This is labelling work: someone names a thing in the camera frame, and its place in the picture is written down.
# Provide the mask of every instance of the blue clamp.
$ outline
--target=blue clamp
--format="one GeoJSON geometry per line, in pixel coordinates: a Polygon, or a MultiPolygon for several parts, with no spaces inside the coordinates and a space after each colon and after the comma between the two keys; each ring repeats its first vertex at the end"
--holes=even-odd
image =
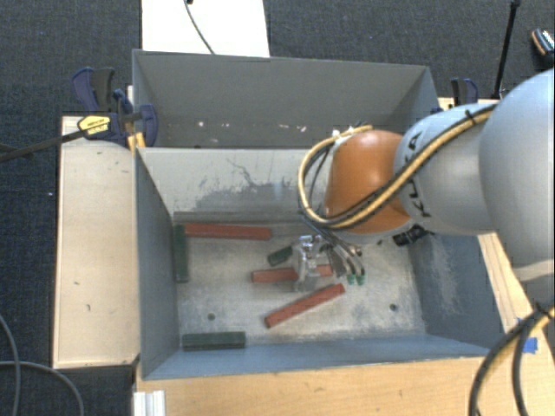
{"type": "Polygon", "coordinates": [[[454,105],[456,107],[478,102],[478,87],[471,79],[455,77],[451,79],[451,88],[453,89],[454,105]]]}
{"type": "Polygon", "coordinates": [[[127,137],[131,135],[126,131],[125,124],[134,123],[134,131],[145,136],[147,146],[153,146],[158,135],[158,117],[152,104],[139,107],[139,112],[134,114],[134,107],[121,89],[113,93],[111,82],[114,70],[111,68],[92,69],[83,68],[71,78],[72,88],[77,100],[89,114],[102,113],[110,118],[110,128],[104,133],[88,137],[90,140],[106,140],[121,146],[127,146],[127,137]],[[115,112],[112,109],[112,98],[115,101],[115,112]]]}

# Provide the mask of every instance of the yellow cable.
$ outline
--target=yellow cable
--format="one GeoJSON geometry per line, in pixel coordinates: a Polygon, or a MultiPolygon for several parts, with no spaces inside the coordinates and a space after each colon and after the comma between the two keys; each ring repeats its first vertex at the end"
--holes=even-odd
{"type": "Polygon", "coordinates": [[[328,139],[322,140],[320,143],[317,143],[316,145],[314,145],[306,153],[303,160],[301,161],[301,165],[298,168],[298,174],[297,174],[298,195],[301,199],[301,204],[303,205],[303,208],[309,213],[309,215],[312,218],[316,218],[316,221],[319,218],[319,216],[312,210],[312,208],[310,208],[310,203],[309,203],[309,200],[308,200],[307,195],[306,195],[306,190],[304,189],[304,170],[306,168],[306,165],[308,164],[309,160],[314,156],[314,154],[316,154],[318,151],[320,151],[325,146],[330,145],[332,143],[335,143],[339,139],[342,139],[344,137],[349,137],[350,135],[355,135],[355,134],[358,134],[358,133],[363,133],[365,131],[370,131],[371,129],[373,129],[372,126],[365,125],[363,127],[348,129],[348,130],[343,131],[342,133],[340,133],[336,136],[332,136],[332,137],[329,137],[328,139]]]}
{"type": "Polygon", "coordinates": [[[374,213],[378,208],[380,208],[386,202],[388,202],[389,199],[392,198],[395,195],[397,190],[399,190],[403,186],[403,184],[405,184],[413,176],[413,174],[424,164],[424,162],[427,159],[429,159],[432,156],[432,154],[434,154],[438,149],[440,149],[442,146],[444,146],[450,140],[452,140],[455,137],[457,137],[458,135],[464,133],[466,130],[470,129],[471,127],[474,127],[476,125],[479,125],[479,124],[485,122],[489,118],[490,114],[491,114],[491,110],[488,110],[488,111],[485,111],[485,112],[482,112],[482,113],[477,113],[474,117],[469,118],[467,121],[461,123],[457,127],[453,127],[451,129],[447,130],[444,134],[442,134],[439,137],[437,137],[436,139],[432,140],[429,144],[427,144],[423,148],[423,150],[413,160],[409,161],[408,165],[406,165],[403,168],[402,172],[400,174],[398,174],[397,176],[395,176],[395,180],[391,184],[391,186],[389,186],[388,189],[386,189],[384,192],[382,192],[371,204],[369,204],[363,210],[354,214],[350,218],[347,218],[347,219],[345,219],[341,222],[338,222],[336,224],[333,223],[333,218],[323,218],[321,216],[318,216],[312,210],[312,208],[310,207],[310,204],[308,202],[308,199],[306,197],[306,192],[305,192],[305,189],[304,189],[304,177],[303,177],[304,168],[306,167],[306,164],[307,164],[308,160],[314,154],[316,154],[318,152],[318,150],[321,149],[322,147],[327,146],[328,144],[335,142],[336,140],[339,139],[339,137],[342,137],[342,136],[345,137],[347,135],[353,135],[354,133],[361,133],[362,131],[357,131],[360,128],[356,128],[354,130],[346,131],[346,132],[340,134],[339,137],[332,137],[332,138],[328,138],[326,140],[323,140],[322,142],[320,142],[319,144],[314,146],[309,151],[309,153],[303,159],[303,162],[301,163],[301,166],[299,167],[298,192],[299,192],[301,205],[303,206],[305,213],[315,223],[321,224],[321,225],[326,225],[329,228],[334,229],[334,230],[342,229],[342,228],[346,228],[346,227],[351,226],[352,224],[356,223],[357,221],[359,221],[361,219],[364,219],[366,216],[369,216],[370,214],[374,213]]]}

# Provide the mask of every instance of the bin floor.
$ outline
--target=bin floor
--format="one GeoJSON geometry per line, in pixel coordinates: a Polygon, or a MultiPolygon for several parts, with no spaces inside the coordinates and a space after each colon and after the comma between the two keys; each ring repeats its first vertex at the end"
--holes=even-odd
{"type": "Polygon", "coordinates": [[[270,253],[298,237],[279,234],[265,242],[187,239],[190,281],[178,285],[182,335],[245,331],[247,345],[260,345],[425,333],[408,252],[390,239],[362,247],[365,285],[348,285],[345,277],[320,279],[319,288],[343,282],[346,293],[268,329],[268,314],[309,294],[293,292],[292,283],[251,282],[254,270],[271,268],[270,253]]]}

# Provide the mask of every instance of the white paper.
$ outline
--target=white paper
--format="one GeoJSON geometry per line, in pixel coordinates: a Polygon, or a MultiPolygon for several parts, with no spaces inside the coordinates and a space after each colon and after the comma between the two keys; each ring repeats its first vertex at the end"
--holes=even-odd
{"type": "MultiPolygon", "coordinates": [[[[262,0],[194,0],[189,8],[215,54],[270,56],[262,0]]],[[[183,0],[142,0],[142,48],[209,54],[183,0]]]]}

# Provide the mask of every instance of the metal stand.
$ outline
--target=metal stand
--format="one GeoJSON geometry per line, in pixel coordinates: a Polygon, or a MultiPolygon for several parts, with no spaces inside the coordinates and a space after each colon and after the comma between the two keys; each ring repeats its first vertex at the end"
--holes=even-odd
{"type": "Polygon", "coordinates": [[[519,6],[520,0],[511,0],[511,13],[509,14],[509,21],[506,26],[505,41],[503,42],[503,51],[501,52],[501,59],[499,60],[499,69],[497,71],[497,79],[495,81],[495,88],[493,89],[492,99],[500,99],[501,80],[503,80],[506,55],[509,50],[509,43],[511,42],[511,34],[513,33],[514,18],[517,15],[517,8],[519,6]]]}

